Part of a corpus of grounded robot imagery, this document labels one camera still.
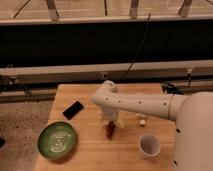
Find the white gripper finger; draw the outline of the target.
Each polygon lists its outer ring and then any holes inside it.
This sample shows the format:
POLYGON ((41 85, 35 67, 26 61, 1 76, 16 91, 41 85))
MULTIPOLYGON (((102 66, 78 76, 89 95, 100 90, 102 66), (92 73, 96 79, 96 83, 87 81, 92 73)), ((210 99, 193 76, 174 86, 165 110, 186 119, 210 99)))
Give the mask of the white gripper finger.
POLYGON ((103 125, 103 126, 107 126, 108 124, 109 124, 109 121, 107 121, 107 120, 103 120, 103 121, 102 121, 102 125, 103 125))
POLYGON ((124 128, 124 122, 121 118, 118 118, 116 121, 115 121, 115 125, 120 128, 120 129, 123 129, 124 128))

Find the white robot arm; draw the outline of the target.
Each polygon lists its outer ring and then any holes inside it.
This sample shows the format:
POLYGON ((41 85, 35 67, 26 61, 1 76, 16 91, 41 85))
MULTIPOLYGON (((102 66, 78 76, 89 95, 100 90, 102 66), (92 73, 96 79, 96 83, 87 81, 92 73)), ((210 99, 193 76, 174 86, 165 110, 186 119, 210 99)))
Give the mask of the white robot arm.
POLYGON ((107 121, 117 121, 119 110, 174 121, 173 171, 213 171, 213 92, 126 94, 118 93, 117 85, 107 80, 92 101, 107 121))

